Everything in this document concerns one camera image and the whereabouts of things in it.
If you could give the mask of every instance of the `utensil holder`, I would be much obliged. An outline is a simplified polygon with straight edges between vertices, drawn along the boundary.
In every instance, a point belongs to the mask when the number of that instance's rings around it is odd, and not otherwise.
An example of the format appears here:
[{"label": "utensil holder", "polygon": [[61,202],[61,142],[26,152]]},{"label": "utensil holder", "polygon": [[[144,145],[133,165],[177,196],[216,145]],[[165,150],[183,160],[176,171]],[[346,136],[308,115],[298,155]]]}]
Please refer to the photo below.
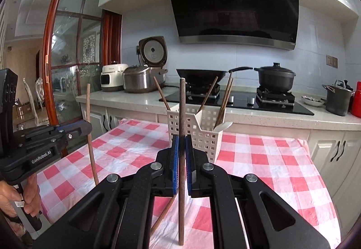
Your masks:
[{"label": "utensil holder", "polygon": [[[221,150],[223,131],[213,132],[215,120],[217,119],[219,107],[204,106],[199,109],[198,105],[186,104],[186,134],[192,136],[193,147],[207,153],[208,160],[215,163]],[[221,123],[224,122],[226,112],[224,111]],[[179,104],[167,111],[169,146],[172,144],[173,135],[179,134]]]}]

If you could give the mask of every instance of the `wok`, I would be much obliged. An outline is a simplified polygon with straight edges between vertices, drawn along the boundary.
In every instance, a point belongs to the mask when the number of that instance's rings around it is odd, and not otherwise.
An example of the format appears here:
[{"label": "wok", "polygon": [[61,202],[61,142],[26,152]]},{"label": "wok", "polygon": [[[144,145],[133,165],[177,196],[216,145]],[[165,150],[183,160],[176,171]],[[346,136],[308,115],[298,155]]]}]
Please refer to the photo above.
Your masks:
[{"label": "wok", "polygon": [[177,73],[181,78],[185,79],[187,84],[205,86],[212,84],[216,76],[218,76],[217,83],[220,82],[227,72],[232,73],[252,69],[251,67],[238,67],[229,71],[177,69]]}]

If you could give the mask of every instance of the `black range hood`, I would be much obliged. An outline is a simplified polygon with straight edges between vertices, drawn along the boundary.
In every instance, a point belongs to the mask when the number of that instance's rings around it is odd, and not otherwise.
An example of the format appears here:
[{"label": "black range hood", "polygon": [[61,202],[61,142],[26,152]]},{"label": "black range hood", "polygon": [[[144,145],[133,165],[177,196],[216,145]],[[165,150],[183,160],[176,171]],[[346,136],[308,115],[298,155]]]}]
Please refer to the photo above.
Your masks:
[{"label": "black range hood", "polygon": [[295,48],[299,0],[171,0],[183,43]]}]

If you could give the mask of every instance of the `dining table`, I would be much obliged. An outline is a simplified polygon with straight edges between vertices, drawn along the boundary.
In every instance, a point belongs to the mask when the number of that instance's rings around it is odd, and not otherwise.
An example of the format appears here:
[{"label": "dining table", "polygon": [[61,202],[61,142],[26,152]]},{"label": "dining table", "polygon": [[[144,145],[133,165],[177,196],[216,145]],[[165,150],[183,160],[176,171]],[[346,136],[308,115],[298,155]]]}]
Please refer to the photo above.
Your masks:
[{"label": "dining table", "polygon": [[[165,148],[169,148],[167,124],[122,119],[117,127],[93,140],[99,180],[110,173],[120,177],[134,174],[140,167],[154,162],[157,152]],[[239,177],[256,174],[318,230],[331,249],[341,242],[334,205],[310,158],[305,140],[224,132],[215,164]],[[54,223],[95,187],[88,146],[39,172],[37,181],[42,212]],[[213,248],[209,198],[191,198],[187,192],[185,195],[183,248]],[[167,197],[155,198],[152,224],[169,200]],[[180,248],[178,197],[150,237],[149,248]]]}]

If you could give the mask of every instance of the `electrical outlet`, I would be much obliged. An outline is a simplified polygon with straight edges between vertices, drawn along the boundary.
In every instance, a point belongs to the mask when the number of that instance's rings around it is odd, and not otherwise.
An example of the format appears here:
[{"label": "electrical outlet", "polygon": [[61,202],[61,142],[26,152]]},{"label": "electrical outlet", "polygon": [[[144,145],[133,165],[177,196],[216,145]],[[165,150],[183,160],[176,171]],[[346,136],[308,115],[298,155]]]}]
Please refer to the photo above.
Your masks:
[{"label": "electrical outlet", "polygon": [[332,57],[330,55],[326,56],[326,65],[334,67],[334,68],[338,68],[338,59],[335,57]]}]

